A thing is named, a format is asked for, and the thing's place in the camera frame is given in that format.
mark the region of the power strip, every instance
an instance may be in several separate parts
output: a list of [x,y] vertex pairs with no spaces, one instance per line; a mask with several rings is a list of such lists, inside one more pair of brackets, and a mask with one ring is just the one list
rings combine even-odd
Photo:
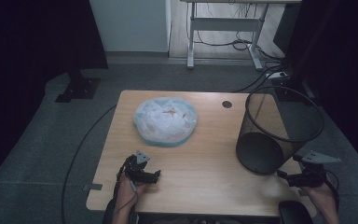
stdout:
[[285,72],[276,72],[271,74],[266,74],[266,77],[268,77],[268,79],[271,78],[277,78],[277,77],[288,77],[288,75]]

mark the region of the black cable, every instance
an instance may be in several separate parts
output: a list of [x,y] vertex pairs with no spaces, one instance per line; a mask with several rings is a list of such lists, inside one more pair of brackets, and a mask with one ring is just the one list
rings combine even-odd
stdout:
[[[254,82],[252,82],[251,84],[247,85],[246,87],[244,87],[244,88],[242,88],[242,89],[240,89],[240,90],[233,91],[233,92],[244,91],[244,90],[250,88],[251,86],[253,86],[258,80],[260,80],[260,78],[263,77],[263,76],[267,73],[267,71],[270,71],[270,70],[276,68],[276,70],[274,70],[274,71],[271,73],[271,74],[273,74],[273,73],[276,73],[277,71],[283,69],[284,67],[285,67],[285,66],[277,65],[277,66],[272,66],[272,67],[270,67],[270,68],[267,68],[266,70],[264,70],[264,71],[260,74],[260,76],[259,76]],[[263,84],[263,83],[271,76],[271,74],[269,74],[266,78],[264,78],[264,80],[263,80],[256,88],[254,88],[254,90],[257,89],[261,84]]]
[[211,10],[209,9],[209,3],[207,3],[206,6],[208,7],[209,14],[211,14],[211,16],[213,17],[213,14],[212,14]]
[[[249,8],[250,8],[250,6],[248,6],[248,9],[246,11],[245,17],[247,17]],[[255,18],[256,11],[257,11],[257,4],[255,4],[254,18]],[[236,50],[246,50],[246,49],[248,49],[249,44],[252,44],[252,42],[253,42],[253,38],[254,38],[255,33],[252,32],[252,41],[244,40],[244,39],[239,38],[238,33],[239,32],[237,32],[237,34],[236,34],[237,39],[232,41],[232,42],[225,43],[225,44],[210,44],[210,43],[204,42],[200,37],[200,31],[197,31],[197,35],[198,35],[200,41],[194,41],[194,36],[193,36],[193,43],[195,43],[195,44],[204,44],[204,45],[208,45],[208,46],[212,46],[212,47],[221,47],[221,46],[229,46],[229,45],[231,45]],[[188,33],[188,3],[187,3],[187,9],[186,9],[186,35],[187,35],[187,39],[190,40],[189,33]],[[245,48],[238,48],[238,47],[236,47],[236,45],[238,45],[238,44],[244,44],[246,47]],[[285,59],[285,57],[279,58],[279,57],[271,56],[271,55],[267,54],[264,50],[262,50],[259,46],[255,46],[255,47],[258,49],[260,54],[265,58],[272,59],[272,60],[277,60],[277,61],[282,61],[282,60]]]
[[121,176],[124,173],[124,169],[126,167],[126,164],[129,163],[130,157],[128,157],[123,165],[118,170],[118,173],[116,174],[116,183],[115,188],[113,189],[113,198],[109,201],[109,203],[106,206],[106,209],[103,214],[103,224],[112,224],[113,221],[113,215],[115,213],[115,207],[117,202],[117,196],[118,196],[118,189],[120,188],[120,182],[121,182]]
[[113,105],[112,107],[110,107],[108,110],[106,110],[106,112],[104,112],[98,119],[97,121],[94,122],[94,124],[89,128],[89,130],[87,131],[87,133],[83,136],[83,139],[81,140],[79,146],[77,147],[77,150],[75,152],[74,157],[72,158],[71,164],[69,165],[68,171],[66,172],[66,176],[65,176],[65,180],[63,181],[63,186],[62,186],[62,195],[61,195],[61,219],[62,219],[62,224],[65,224],[65,207],[64,207],[64,202],[65,202],[65,190],[66,190],[66,184],[68,182],[68,178],[69,178],[69,174],[72,171],[72,167],[74,166],[75,160],[76,160],[76,156],[78,154],[78,152],[80,151],[81,147],[83,146],[84,141],[86,140],[86,138],[89,136],[90,132],[94,129],[94,127],[101,121],[101,119],[103,119],[103,117],[108,114],[111,110],[113,110],[117,105]]
[[[325,185],[327,185],[328,188],[331,189],[331,191],[333,192],[333,195],[334,195],[334,198],[335,198],[335,201],[336,201],[336,209],[338,211],[338,208],[339,208],[339,194],[338,194],[338,189],[336,189],[332,184],[331,182],[327,179],[327,177],[324,177],[324,175],[314,171],[314,170],[311,170],[309,169],[309,171],[313,172],[314,174],[316,174],[317,176],[319,176],[322,181],[325,183]],[[327,171],[329,172],[330,174],[332,174],[338,181],[338,178],[335,174],[333,174],[333,172],[330,172],[330,171]]]
[[136,196],[136,200],[138,201],[138,192],[134,192],[132,198],[127,202],[125,203],[123,206],[121,206],[115,213],[113,213],[113,217],[115,216],[115,214],[117,214],[119,211],[121,211],[123,208],[125,208],[127,205],[129,205],[130,202],[132,202],[132,200],[135,198]]
[[246,9],[245,18],[248,17],[249,9],[251,8],[251,4],[248,4],[248,8]]
[[237,11],[235,11],[233,18],[235,18],[235,15],[237,15],[237,12],[240,12],[240,13],[238,13],[238,17],[240,17],[240,16],[241,16],[241,10],[242,10],[242,5],[240,5],[240,6],[237,8]]
[[282,70],[283,70],[284,68],[286,68],[286,67],[287,67],[286,65],[278,65],[278,68],[275,69],[275,70],[273,70],[273,71],[272,71],[270,74],[268,74],[266,77],[264,77],[263,81],[261,81],[260,84],[258,84],[258,85],[254,88],[254,90],[257,89],[257,88],[259,88],[261,85],[263,85],[264,82],[266,82],[266,81],[269,79],[269,77],[271,77],[272,75],[274,75],[274,73],[277,73],[277,72],[279,72],[279,71],[282,71]]
[[333,172],[329,171],[329,170],[325,170],[327,173],[329,173],[330,175],[332,175],[335,180],[336,180],[336,183],[337,183],[337,186],[336,186],[336,190],[339,189],[339,179],[338,179],[338,176],[336,174],[334,174]]

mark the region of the white plastic bag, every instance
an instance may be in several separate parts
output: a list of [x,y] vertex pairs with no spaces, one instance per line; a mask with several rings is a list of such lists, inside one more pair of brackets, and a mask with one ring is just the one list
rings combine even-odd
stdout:
[[133,116],[138,133],[152,145],[183,144],[197,124],[194,106],[178,97],[160,97],[141,103]]

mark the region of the dark background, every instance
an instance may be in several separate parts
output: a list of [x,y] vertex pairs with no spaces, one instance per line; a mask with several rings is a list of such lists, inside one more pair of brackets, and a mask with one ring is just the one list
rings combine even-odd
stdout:
[[358,1],[303,1],[287,56],[358,152]]
[[0,165],[69,70],[107,68],[88,0],[0,0]]

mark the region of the table leg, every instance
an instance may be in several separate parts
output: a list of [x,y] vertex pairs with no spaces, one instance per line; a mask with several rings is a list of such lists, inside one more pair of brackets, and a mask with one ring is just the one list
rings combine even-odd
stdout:
[[191,4],[191,17],[190,17],[190,39],[188,41],[187,47],[187,68],[193,69],[194,68],[194,25],[193,21],[195,19],[195,8],[196,3]]
[[260,37],[260,34],[261,34],[261,30],[263,29],[263,24],[264,24],[264,20],[266,18],[268,9],[269,9],[269,4],[266,4],[264,6],[264,9],[263,9],[261,16],[259,18],[259,23],[257,24],[257,30],[256,30],[254,38],[252,40],[252,44],[249,45],[249,53],[251,54],[252,60],[255,64],[255,69],[257,71],[263,70],[263,65],[261,65],[260,60],[258,59],[258,55],[256,52],[256,46],[257,46],[258,38]]

